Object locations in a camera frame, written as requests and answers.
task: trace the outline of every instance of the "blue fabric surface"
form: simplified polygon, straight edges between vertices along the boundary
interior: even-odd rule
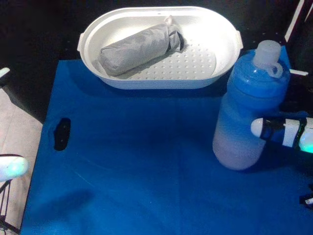
[[[123,91],[60,61],[22,235],[312,234],[313,212],[299,204],[309,154],[268,144],[245,172],[214,156],[224,88]],[[56,151],[61,118],[71,133]]]

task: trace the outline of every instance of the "translucent bottle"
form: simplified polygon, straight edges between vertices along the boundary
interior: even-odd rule
[[[250,126],[256,118],[277,115],[285,98],[290,72],[280,53],[277,42],[262,41],[234,65],[213,139],[213,151],[227,168],[243,170],[260,158],[265,141]]]

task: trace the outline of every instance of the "gray wrapped package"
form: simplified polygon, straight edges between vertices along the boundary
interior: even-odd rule
[[[102,48],[99,62],[114,76],[183,47],[183,37],[175,26],[158,24]]]

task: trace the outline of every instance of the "tiled floor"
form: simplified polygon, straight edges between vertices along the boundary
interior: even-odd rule
[[[39,121],[12,104],[8,95],[0,90],[0,153],[19,154],[30,163],[29,172],[11,182],[6,222],[17,228],[21,226],[22,222],[41,129],[42,124]]]

